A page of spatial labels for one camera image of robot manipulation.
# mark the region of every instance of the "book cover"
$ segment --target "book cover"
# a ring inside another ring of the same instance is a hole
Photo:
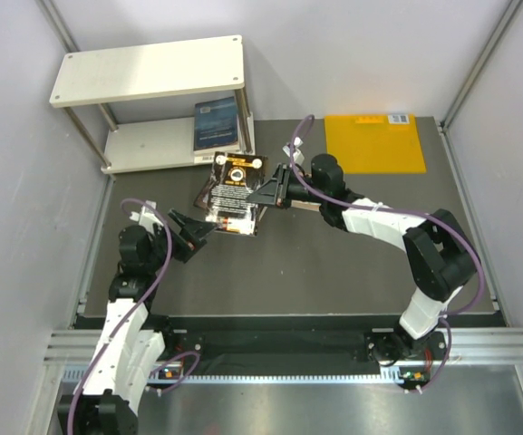
[[[207,194],[208,222],[218,231],[254,236],[261,207],[246,202],[247,196],[263,184],[266,157],[216,152]]]
[[[195,106],[193,153],[239,150],[237,104],[234,97],[201,102]]]

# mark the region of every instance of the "gray tabletop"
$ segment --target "gray tabletop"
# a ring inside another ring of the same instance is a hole
[[[285,161],[281,147],[297,121],[257,121],[257,153],[269,157],[269,171]],[[348,175],[350,189],[391,207],[433,212],[450,210],[470,234],[459,193],[433,118],[417,120],[427,173]],[[323,121],[306,138],[309,161],[325,152]],[[116,271],[118,233],[131,222],[120,212],[123,198],[157,201],[194,218],[204,212],[192,202],[210,167],[165,169],[119,175],[102,231],[99,255],[85,309],[105,313]],[[450,308],[476,292],[472,279]],[[319,214],[299,209],[267,211],[257,237],[214,234],[186,265],[171,263],[152,306],[155,314],[397,314],[410,301],[414,283],[405,254],[393,246],[350,235],[325,224]],[[489,293],[474,308],[492,313]]]

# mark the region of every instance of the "white wall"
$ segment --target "white wall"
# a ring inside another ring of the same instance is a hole
[[[523,325],[523,8],[451,129],[511,319]]]
[[[35,1],[0,1],[1,435],[22,432],[104,185],[69,120],[47,102],[62,57]]]
[[[82,50],[243,34],[258,119],[373,111],[441,118],[506,3],[56,0]],[[182,114],[193,103],[181,104]],[[115,105],[120,121],[146,118],[143,108]]]

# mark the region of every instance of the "white shelf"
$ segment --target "white shelf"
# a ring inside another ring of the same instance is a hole
[[[244,86],[243,42],[232,35],[68,53],[50,103],[73,107]]]
[[[247,126],[255,152],[253,116],[247,119]],[[102,168],[102,172],[117,174],[210,164],[195,161],[194,130],[194,118],[120,124],[117,131],[108,134],[105,154],[111,166]]]

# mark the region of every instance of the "cable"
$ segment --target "cable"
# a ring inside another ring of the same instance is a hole
[[[165,218],[160,214],[160,212],[156,208],[154,208],[151,205],[147,204],[146,202],[141,201],[140,199],[136,199],[136,198],[126,198],[120,203],[120,207],[121,207],[122,211],[124,213],[126,213],[127,215],[129,213],[124,209],[125,204],[139,204],[141,206],[144,206],[145,208],[150,210],[152,213],[154,213],[154,215],[159,219],[159,221],[162,222],[162,227],[164,228],[164,232],[166,233],[166,236],[167,236],[167,247],[168,247],[167,256],[164,259],[162,268],[160,269],[159,274],[157,275],[157,277],[154,280],[154,282],[152,283],[152,285],[149,287],[149,289],[146,291],[146,293],[139,299],[139,301],[130,309],[130,311],[122,317],[122,319],[118,322],[118,324],[116,324],[116,326],[114,327],[114,329],[108,336],[108,342],[105,343],[100,348],[98,353],[96,353],[96,355],[92,358],[90,365],[88,365],[86,372],[83,374],[82,380],[80,381],[80,383],[74,390],[72,403],[70,403],[70,409],[68,411],[68,421],[67,421],[68,435],[73,435],[73,419],[75,417],[78,400],[80,399],[80,396],[82,396],[83,387],[86,384],[86,382],[88,381],[88,378],[90,378],[90,375],[92,374],[92,372],[94,370],[94,367],[96,367],[96,365],[98,364],[98,362],[100,361],[102,356],[106,353],[106,349],[108,349],[108,346],[110,345],[111,340],[116,336],[116,334],[120,331],[122,326],[131,317],[132,313],[134,313],[134,311],[136,311],[138,309],[138,307],[141,306],[142,304],[144,304],[144,301],[146,301],[150,297],[150,295],[154,292],[156,287],[160,284],[160,281],[162,281],[162,277],[164,276],[167,269],[169,268],[170,256],[172,255],[172,249],[170,249],[170,247],[172,247],[172,235],[170,234],[169,225],[168,225],[167,221],[165,220]]]
[[[182,377],[178,378],[176,382],[174,382],[172,385],[168,386],[165,389],[154,389],[153,388],[152,390],[156,390],[159,394],[162,394],[163,392],[171,392],[175,388],[178,388],[190,376],[190,374],[193,373],[194,370],[197,368],[197,364],[199,364],[199,361],[200,361],[200,354],[199,353],[197,353],[195,351],[186,351],[186,352],[183,352],[183,353],[179,353],[179,354],[173,356],[172,358],[170,358],[169,360],[163,362],[158,368],[156,368],[152,372],[150,372],[151,375],[152,374],[157,374],[162,369],[168,367],[170,365],[170,363],[174,363],[175,361],[182,360],[186,356],[194,356],[195,357],[195,361],[190,366],[190,368],[182,375]]]
[[[303,132],[303,136],[305,136],[311,127],[314,124],[314,115],[307,115],[305,118],[303,118],[298,124],[297,127],[295,127],[294,133],[291,137],[291,140],[289,142],[289,161],[292,171],[295,174],[295,177],[297,180],[301,183],[301,185],[307,189],[308,192],[314,194],[316,197],[321,198],[325,201],[331,202],[332,204],[335,204],[337,206],[341,207],[347,207],[347,208],[355,208],[356,210],[365,210],[365,211],[372,211],[373,207],[367,207],[367,206],[358,206],[356,204],[352,204],[345,201],[340,201],[339,199],[331,198],[325,195],[324,193],[320,192],[319,190],[316,190],[315,188],[312,188],[307,182],[303,179],[303,177],[300,175],[299,170],[297,169],[297,166],[295,165],[294,161],[294,145],[295,138],[299,137],[301,139],[300,134]],[[427,213],[423,213],[416,210],[408,210],[408,209],[402,209],[402,208],[377,208],[376,211],[381,213],[391,213],[394,215],[410,215],[415,216],[417,218],[423,218],[426,220],[429,220],[437,227],[441,227],[444,229],[447,233],[449,233],[451,236],[453,236],[461,245],[465,248],[465,250],[469,253],[470,258],[472,259],[472,263],[474,264],[475,268],[477,269],[477,275],[479,276],[479,289],[477,290],[477,293],[474,295],[472,300],[464,305],[462,308],[459,308],[458,310],[450,311],[446,313],[447,315],[455,315],[464,313],[465,311],[469,311],[470,308],[475,306],[480,298],[485,293],[485,272],[482,268],[482,264],[480,263],[479,256],[475,252],[474,248],[470,245],[470,243],[461,236],[454,228],[451,226],[445,224],[441,220],[435,218],[434,216],[431,216]]]

